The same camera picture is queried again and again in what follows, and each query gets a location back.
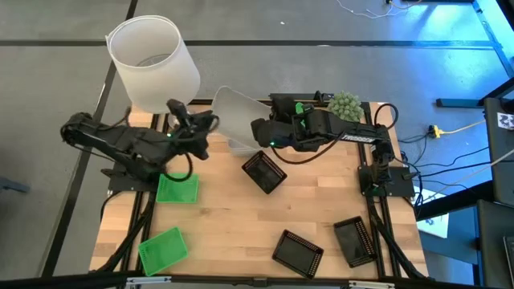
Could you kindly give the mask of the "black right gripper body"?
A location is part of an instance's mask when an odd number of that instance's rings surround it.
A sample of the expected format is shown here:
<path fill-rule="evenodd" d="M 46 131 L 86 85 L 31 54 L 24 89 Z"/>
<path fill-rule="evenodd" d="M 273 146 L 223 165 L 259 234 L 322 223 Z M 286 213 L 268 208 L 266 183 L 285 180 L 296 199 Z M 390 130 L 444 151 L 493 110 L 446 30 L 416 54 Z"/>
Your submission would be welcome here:
<path fill-rule="evenodd" d="M 317 143 L 304 143 L 300 135 L 300 124 L 292 117 L 296 114 L 296 102 L 291 97 L 272 97 L 270 119 L 262 123 L 262 146 L 264 148 L 293 147 L 298 152 L 316 152 Z"/>

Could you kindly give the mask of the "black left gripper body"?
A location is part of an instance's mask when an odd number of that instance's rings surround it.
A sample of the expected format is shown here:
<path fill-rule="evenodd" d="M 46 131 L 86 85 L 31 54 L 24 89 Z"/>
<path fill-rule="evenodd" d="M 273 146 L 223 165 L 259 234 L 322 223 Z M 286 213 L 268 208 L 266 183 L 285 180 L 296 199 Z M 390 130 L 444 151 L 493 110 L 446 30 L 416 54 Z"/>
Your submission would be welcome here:
<path fill-rule="evenodd" d="M 178 127 L 174 129 L 172 142 L 178 147 L 181 153 L 191 153 L 200 160 L 206 160 L 208 142 L 206 138 L 199 138 L 199 134 L 207 129 L 199 129 L 193 123 L 193 114 L 187 112 L 186 106 L 178 100 L 167 101 L 168 109 L 176 117 Z"/>

